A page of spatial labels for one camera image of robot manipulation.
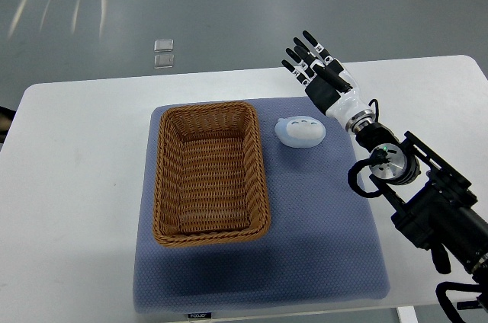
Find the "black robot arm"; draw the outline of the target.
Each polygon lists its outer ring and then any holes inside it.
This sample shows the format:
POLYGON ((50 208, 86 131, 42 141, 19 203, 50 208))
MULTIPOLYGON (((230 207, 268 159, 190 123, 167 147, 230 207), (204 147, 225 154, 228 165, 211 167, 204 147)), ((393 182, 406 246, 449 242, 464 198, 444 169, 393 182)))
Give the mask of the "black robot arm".
POLYGON ((343 64, 308 31, 294 38, 285 67, 325 116, 339 122, 368 152, 348 171, 348 185, 365 198, 385 197, 395 228, 415 247, 429 251, 435 269, 451 272, 455 257, 472 283, 446 281, 435 289, 447 318, 461 322, 462 309, 487 308, 487 223, 473 209, 471 183, 411 132, 398 140, 380 123, 377 99, 361 99, 343 64))

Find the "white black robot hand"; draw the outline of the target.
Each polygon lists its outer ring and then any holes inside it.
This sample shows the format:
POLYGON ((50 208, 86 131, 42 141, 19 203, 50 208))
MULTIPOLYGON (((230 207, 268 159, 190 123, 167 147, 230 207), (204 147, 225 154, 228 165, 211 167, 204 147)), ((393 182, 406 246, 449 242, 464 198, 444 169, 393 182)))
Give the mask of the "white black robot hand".
POLYGON ((286 59, 281 61, 282 66, 305 86, 307 96, 322 114, 338 120, 342 126, 358 126, 362 122, 371 122, 371 107, 360 98, 358 84, 352 75, 337 59, 332 58, 329 51, 310 32, 304 30, 302 34, 325 65, 295 37, 295 52, 290 48, 285 52, 307 75, 286 59))

